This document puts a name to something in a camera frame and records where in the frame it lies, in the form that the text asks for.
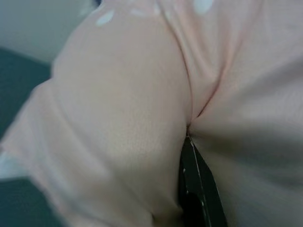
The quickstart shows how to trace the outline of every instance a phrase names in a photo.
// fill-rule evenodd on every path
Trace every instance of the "white ceiling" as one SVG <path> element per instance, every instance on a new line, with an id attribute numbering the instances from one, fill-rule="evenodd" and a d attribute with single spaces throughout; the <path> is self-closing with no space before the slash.
<path id="1" fill-rule="evenodd" d="M 93 0 L 0 0 L 0 46 L 51 62 Z"/>

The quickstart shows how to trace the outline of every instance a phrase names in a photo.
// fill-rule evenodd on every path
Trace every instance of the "light pink fabric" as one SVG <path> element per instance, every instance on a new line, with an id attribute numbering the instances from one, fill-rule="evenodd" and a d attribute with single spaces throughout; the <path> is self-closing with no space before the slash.
<path id="1" fill-rule="evenodd" d="M 231 227 L 300 227 L 302 12 L 298 0 L 105 0 L 2 145 L 70 226 L 175 227 L 188 129 Z"/>

